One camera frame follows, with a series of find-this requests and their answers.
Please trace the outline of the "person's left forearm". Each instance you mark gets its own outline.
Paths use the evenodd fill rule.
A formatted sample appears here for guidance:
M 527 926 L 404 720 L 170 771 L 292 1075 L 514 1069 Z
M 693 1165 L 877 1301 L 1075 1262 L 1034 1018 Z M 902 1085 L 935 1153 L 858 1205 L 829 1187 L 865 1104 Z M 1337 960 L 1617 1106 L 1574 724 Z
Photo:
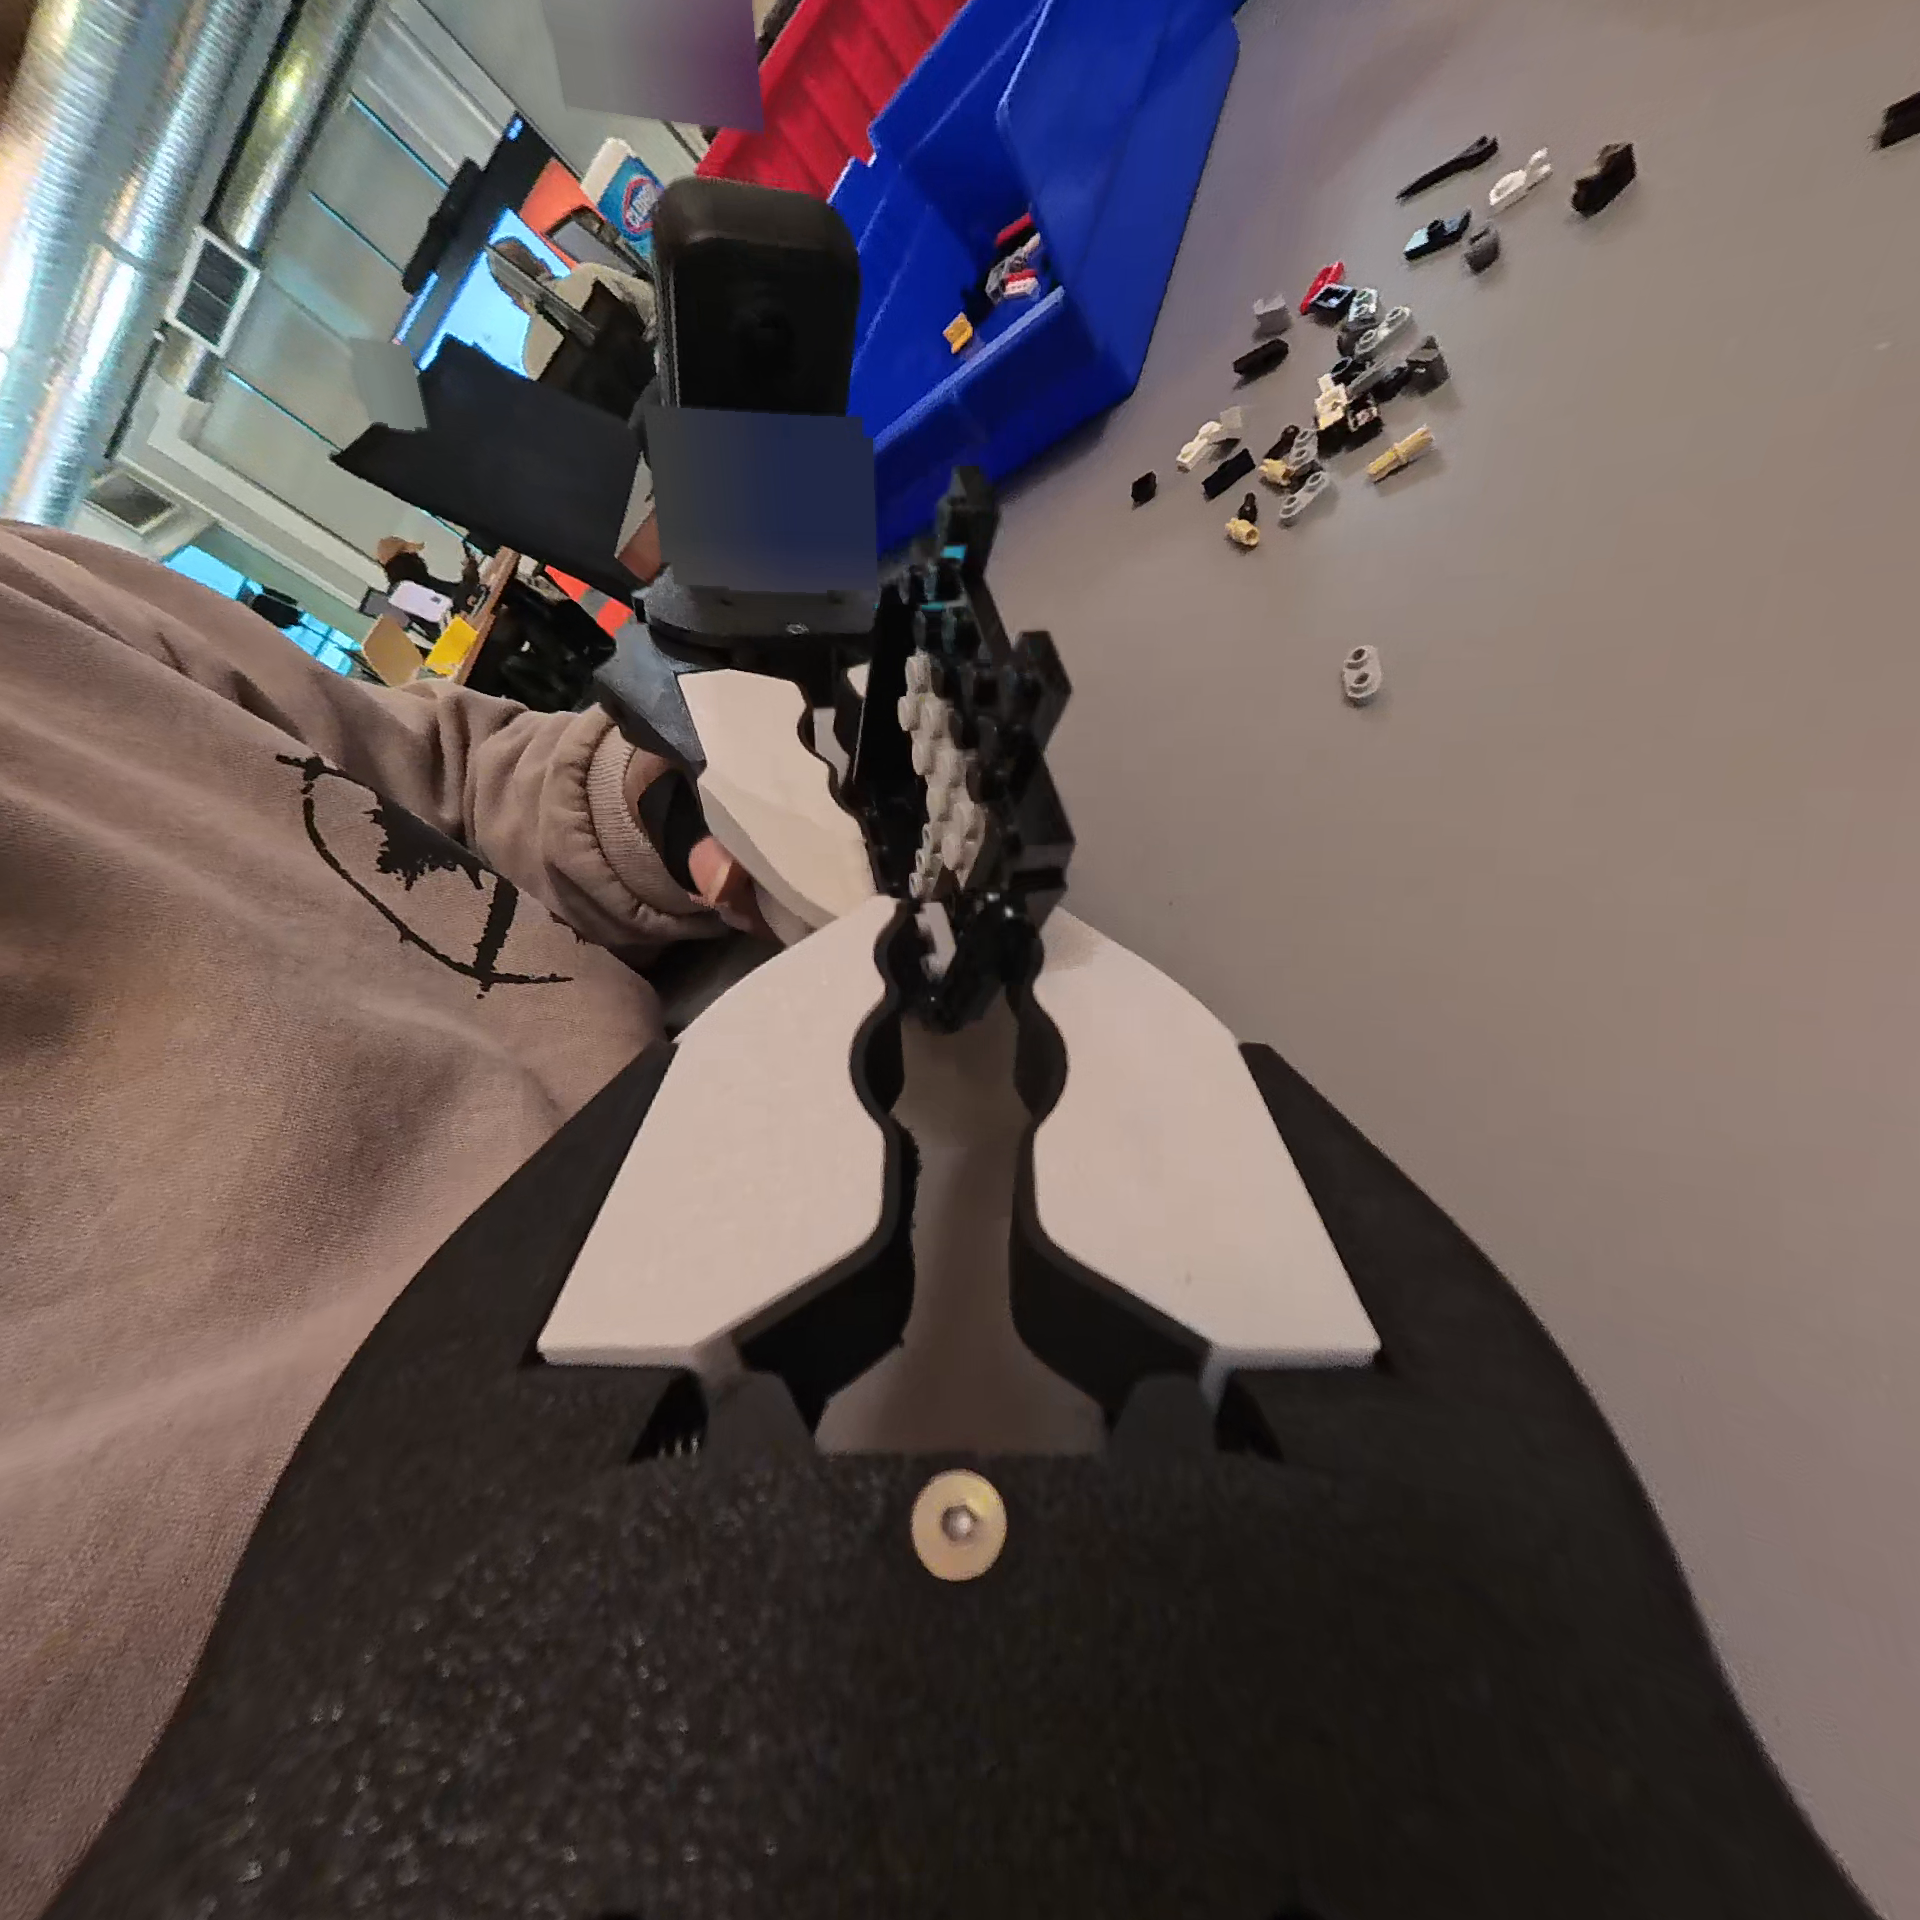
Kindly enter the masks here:
M 586 945 L 628 960 L 718 938 L 730 917 L 646 827 L 676 767 L 638 748 L 604 709 L 517 709 L 474 691 L 368 695 L 368 785 L 474 846 Z

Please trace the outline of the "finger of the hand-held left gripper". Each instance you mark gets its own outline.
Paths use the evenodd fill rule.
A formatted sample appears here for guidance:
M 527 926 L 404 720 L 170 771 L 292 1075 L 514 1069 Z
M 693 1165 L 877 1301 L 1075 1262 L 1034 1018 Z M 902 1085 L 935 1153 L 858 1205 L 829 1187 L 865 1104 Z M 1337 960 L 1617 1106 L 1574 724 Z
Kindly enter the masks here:
M 831 663 L 829 673 L 829 704 L 810 704 L 810 748 L 829 759 L 829 785 L 846 815 L 870 815 L 870 785 L 865 785 L 865 695 L 870 695 L 870 663 Z
M 784 945 L 870 904 L 865 827 L 831 795 L 831 767 L 810 748 L 810 704 L 767 673 L 683 673 L 683 704 L 702 748 L 693 795 L 718 846 L 759 881 L 759 917 Z

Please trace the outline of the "red plastic bin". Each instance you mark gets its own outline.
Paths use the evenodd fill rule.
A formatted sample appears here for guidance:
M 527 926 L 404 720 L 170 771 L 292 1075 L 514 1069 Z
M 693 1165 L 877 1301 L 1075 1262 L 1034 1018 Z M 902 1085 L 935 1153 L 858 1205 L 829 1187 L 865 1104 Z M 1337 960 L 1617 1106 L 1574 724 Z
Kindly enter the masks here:
M 949 26 L 953 0 L 797 0 L 759 64 L 767 125 L 718 128 L 693 178 L 831 196 Z

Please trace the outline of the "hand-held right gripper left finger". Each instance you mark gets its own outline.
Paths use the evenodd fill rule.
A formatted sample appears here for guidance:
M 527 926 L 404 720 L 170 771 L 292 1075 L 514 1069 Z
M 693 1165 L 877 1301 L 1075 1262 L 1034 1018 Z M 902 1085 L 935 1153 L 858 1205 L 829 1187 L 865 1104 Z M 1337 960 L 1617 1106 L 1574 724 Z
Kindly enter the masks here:
M 784 1311 L 870 1250 L 886 1125 L 858 1090 L 858 1040 L 886 1018 L 898 917 L 870 894 L 683 1027 L 543 1362 L 742 1370 Z

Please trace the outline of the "pile of small brick pieces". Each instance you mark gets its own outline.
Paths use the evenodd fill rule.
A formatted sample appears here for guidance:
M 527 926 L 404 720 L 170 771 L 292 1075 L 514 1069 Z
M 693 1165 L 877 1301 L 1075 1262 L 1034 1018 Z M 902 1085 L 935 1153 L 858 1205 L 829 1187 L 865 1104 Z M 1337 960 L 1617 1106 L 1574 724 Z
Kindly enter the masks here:
M 1500 158 L 1500 136 L 1469 136 L 1464 152 L 1428 158 L 1403 186 L 1403 205 L 1441 196 L 1456 186 L 1480 187 L 1480 178 Z M 1500 213 L 1535 196 L 1556 186 L 1556 152 L 1525 152 L 1505 178 L 1482 186 L 1480 205 L 1441 205 L 1407 232 L 1403 260 L 1464 260 L 1469 276 L 1500 264 Z M 1572 213 L 1593 225 L 1634 186 L 1634 142 L 1617 136 L 1593 152 L 1593 170 L 1572 178 Z M 1288 424 L 1271 445 L 1239 406 L 1219 406 L 1185 445 L 1181 473 L 1199 473 L 1199 498 L 1222 498 L 1222 545 L 1264 550 L 1271 529 L 1302 529 L 1337 468 L 1352 468 L 1370 492 L 1394 492 L 1407 468 L 1441 449 L 1441 433 L 1413 424 L 1387 433 L 1403 394 L 1441 394 L 1456 383 L 1446 343 L 1423 325 L 1413 302 L 1387 300 L 1381 279 L 1348 276 L 1348 260 L 1327 260 L 1309 289 L 1252 300 L 1252 343 L 1230 357 L 1230 391 L 1252 391 L 1295 348 L 1329 348 L 1316 367 L 1316 391 L 1302 424 Z

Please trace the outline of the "wall vent grille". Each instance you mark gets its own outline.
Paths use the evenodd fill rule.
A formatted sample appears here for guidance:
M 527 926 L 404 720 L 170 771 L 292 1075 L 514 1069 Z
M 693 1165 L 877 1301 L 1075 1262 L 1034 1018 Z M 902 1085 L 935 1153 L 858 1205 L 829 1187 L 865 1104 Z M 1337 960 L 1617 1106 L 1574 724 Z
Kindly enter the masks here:
M 241 241 L 214 238 L 214 232 L 188 232 L 161 320 L 170 320 L 187 343 L 199 343 L 199 348 L 221 357 L 221 348 L 241 343 L 247 313 L 254 313 L 254 289 L 259 289 L 259 260 L 241 253 Z

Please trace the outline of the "grey desk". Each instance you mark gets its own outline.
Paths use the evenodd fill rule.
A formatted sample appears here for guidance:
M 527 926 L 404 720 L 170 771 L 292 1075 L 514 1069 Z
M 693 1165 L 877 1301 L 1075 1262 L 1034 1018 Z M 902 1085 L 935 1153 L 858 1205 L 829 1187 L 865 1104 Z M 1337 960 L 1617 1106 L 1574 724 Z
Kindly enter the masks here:
M 1327 1085 L 1549 1318 L 1798 1805 L 1911 1912 L 1911 4 L 1239 4 L 1141 391 L 1005 513 L 1075 913 Z M 1500 158 L 1403 186 L 1469 136 Z M 1634 142 L 1574 225 L 1572 178 Z M 1500 264 L 1403 241 L 1525 152 Z M 1302 529 L 1252 300 L 1456 357 Z M 1381 645 L 1387 695 L 1337 658 Z

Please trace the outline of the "light grey brick plate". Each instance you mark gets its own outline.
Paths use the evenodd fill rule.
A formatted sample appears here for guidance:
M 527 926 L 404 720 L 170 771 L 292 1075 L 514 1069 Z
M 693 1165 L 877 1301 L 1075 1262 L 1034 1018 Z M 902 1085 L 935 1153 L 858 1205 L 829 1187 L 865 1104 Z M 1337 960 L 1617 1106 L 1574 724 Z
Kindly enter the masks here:
M 910 740 L 910 771 L 927 785 L 910 904 L 944 904 L 944 894 L 973 889 L 973 861 L 989 846 L 980 748 L 962 748 L 962 704 L 953 704 L 949 658 L 935 658 L 935 646 L 902 658 L 898 720 Z

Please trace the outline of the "silver ventilation duct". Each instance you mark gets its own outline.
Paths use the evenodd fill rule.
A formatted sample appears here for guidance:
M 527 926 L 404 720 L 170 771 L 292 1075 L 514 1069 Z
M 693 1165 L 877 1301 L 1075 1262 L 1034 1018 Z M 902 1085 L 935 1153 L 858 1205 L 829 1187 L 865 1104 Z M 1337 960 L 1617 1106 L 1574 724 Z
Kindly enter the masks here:
M 74 521 L 199 232 L 259 260 L 368 26 L 375 4 L 259 0 L 7 4 L 7 521 Z

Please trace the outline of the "blue plastic bin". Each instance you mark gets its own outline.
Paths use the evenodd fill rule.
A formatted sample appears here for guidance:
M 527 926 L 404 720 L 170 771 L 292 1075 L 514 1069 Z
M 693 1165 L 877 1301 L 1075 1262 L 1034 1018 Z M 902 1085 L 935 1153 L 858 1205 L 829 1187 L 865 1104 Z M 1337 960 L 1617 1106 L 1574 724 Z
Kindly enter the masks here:
M 858 302 L 846 414 L 877 460 L 877 550 L 935 529 L 953 468 L 1010 484 L 1133 394 L 1230 66 L 1230 0 L 1163 0 L 1152 66 L 1089 232 L 1021 213 L 949 302 L 935 279 Z
M 935 279 L 949 302 L 1034 213 L 1081 238 L 1152 66 L 1163 4 L 995 4 L 973 0 L 870 125 L 831 213 L 858 232 L 865 302 Z

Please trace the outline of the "black brick plate assembly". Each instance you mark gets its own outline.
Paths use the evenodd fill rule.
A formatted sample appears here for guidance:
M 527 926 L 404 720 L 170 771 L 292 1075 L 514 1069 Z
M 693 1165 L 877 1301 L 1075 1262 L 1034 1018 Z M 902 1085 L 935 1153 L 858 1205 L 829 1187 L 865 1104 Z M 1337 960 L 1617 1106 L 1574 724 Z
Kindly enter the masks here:
M 1041 926 L 1075 894 L 1075 846 L 1081 846 L 1047 771 L 1047 737 L 1075 704 L 1075 673 L 1056 658 L 1056 632 L 1005 625 L 989 589 L 995 529 L 1005 529 L 995 484 L 980 468 L 953 468 L 935 504 L 935 529 L 877 579 L 877 614 L 865 632 L 870 815 L 858 827 L 870 846 L 870 889 L 902 904 L 902 938 L 886 971 L 902 987 L 902 1011 L 935 1034 L 980 1027 L 995 995 L 1021 995 L 1041 971 Z M 962 748 L 980 748 L 980 801 L 989 801 L 989 846 L 973 861 L 973 889 L 944 894 L 953 926 L 949 979 L 927 979 L 922 904 L 910 904 L 910 856 L 927 827 L 927 785 L 910 771 L 910 740 L 898 720 L 910 646 L 949 658 L 962 704 Z

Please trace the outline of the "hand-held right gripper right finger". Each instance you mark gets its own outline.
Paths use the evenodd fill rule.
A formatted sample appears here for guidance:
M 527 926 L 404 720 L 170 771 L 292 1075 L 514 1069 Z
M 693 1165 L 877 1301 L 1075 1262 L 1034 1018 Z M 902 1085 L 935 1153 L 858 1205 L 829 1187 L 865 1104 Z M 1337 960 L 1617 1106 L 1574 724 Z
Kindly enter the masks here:
M 1034 1011 L 1064 1040 L 1034 1131 L 1041 1235 L 1185 1333 L 1199 1370 L 1370 1370 L 1381 1321 L 1230 1027 L 1075 913 L 1041 933 Z

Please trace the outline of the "person's left hand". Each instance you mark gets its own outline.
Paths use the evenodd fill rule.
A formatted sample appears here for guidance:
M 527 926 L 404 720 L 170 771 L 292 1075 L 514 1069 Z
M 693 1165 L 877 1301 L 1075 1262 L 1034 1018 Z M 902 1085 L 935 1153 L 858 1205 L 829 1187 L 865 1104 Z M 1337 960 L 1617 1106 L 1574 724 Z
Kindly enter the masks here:
M 661 846 L 664 881 L 702 904 L 735 933 L 767 933 L 759 881 L 742 856 L 710 837 L 702 795 L 683 767 L 638 759 L 628 767 L 628 809 L 646 838 Z

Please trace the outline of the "black chair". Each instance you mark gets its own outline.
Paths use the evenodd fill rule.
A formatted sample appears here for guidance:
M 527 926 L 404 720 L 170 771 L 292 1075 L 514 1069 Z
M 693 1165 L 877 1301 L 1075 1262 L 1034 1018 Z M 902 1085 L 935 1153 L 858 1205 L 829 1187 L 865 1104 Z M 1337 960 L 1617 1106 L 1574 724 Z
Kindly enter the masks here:
M 474 343 L 446 343 L 419 367 L 419 414 L 419 431 L 359 431 L 339 468 L 619 607 L 646 589 L 638 567 L 619 567 L 646 473 L 646 433 L 628 424 Z

